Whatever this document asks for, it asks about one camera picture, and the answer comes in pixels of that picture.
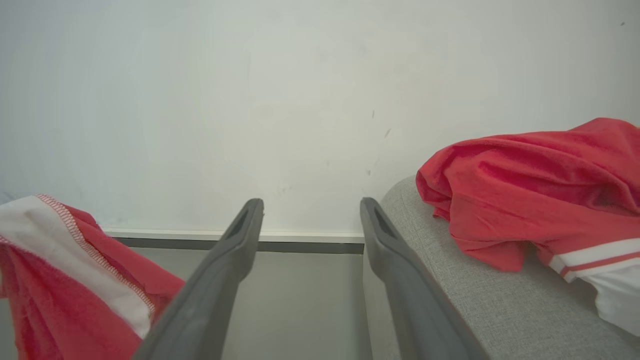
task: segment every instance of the white wall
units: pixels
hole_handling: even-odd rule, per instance
[[[0,190],[111,227],[358,233],[436,150],[640,125],[640,2],[0,0]]]

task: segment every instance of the stitched seam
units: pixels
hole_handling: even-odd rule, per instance
[[[116,279],[118,279],[118,281],[125,284],[127,287],[133,290],[133,292],[135,292],[137,296],[139,296],[139,298],[149,308],[149,318],[151,319],[156,312],[156,306],[154,305],[154,303],[151,302],[147,294],[141,288],[139,288],[133,282],[127,280],[113,265],[109,264],[107,259],[104,256],[102,256],[102,254],[93,245],[91,245],[84,239],[84,236],[80,231],[80,228],[78,228],[78,225],[76,224],[76,220],[74,219],[73,215],[71,215],[69,210],[67,210],[67,208],[62,203],[58,202],[56,199],[52,198],[47,194],[39,194],[36,196],[42,202],[49,205],[58,214],[62,222],[65,223],[65,226],[69,230],[69,233],[71,234],[73,239],[76,241],[76,243],[96,263],[98,263],[98,265],[102,266],[104,269],[110,272],[113,276],[115,276]]]

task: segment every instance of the white fabric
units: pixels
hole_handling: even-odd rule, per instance
[[[640,265],[583,276],[598,290],[600,317],[640,336]]]
[[[59,214],[39,198],[30,196],[0,205],[0,236],[84,285],[141,338],[149,332],[149,307],[84,251]]]
[[[600,317],[640,336],[640,258],[598,265],[598,261],[638,252],[640,239],[614,241],[555,255],[549,267],[561,274],[566,266],[582,265],[582,270],[574,268],[564,279],[571,282],[580,277],[592,284],[598,290],[596,307]]]

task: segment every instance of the baseboard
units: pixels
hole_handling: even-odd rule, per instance
[[[102,230],[114,238],[160,239],[160,240],[213,240],[220,239],[223,231],[195,230],[154,230],[154,229],[120,229],[103,227]],[[364,235],[357,233],[297,233],[263,231],[260,241],[277,243],[341,243],[362,244]]]
[[[154,249],[211,250],[216,240],[173,240],[114,238],[128,247],[147,247]],[[258,251],[266,252],[302,252],[305,254],[359,254],[364,252],[364,244],[354,243],[303,243],[303,242],[258,242]]]

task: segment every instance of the gray fabric seat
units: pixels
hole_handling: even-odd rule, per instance
[[[518,273],[464,255],[449,236],[449,224],[431,216],[433,207],[422,202],[414,179],[396,184],[381,205],[491,358],[640,359],[638,339],[598,317],[595,289],[581,280],[566,283],[533,250]],[[374,359],[399,358],[389,314],[379,309],[385,302],[381,282],[367,266],[365,261]]]

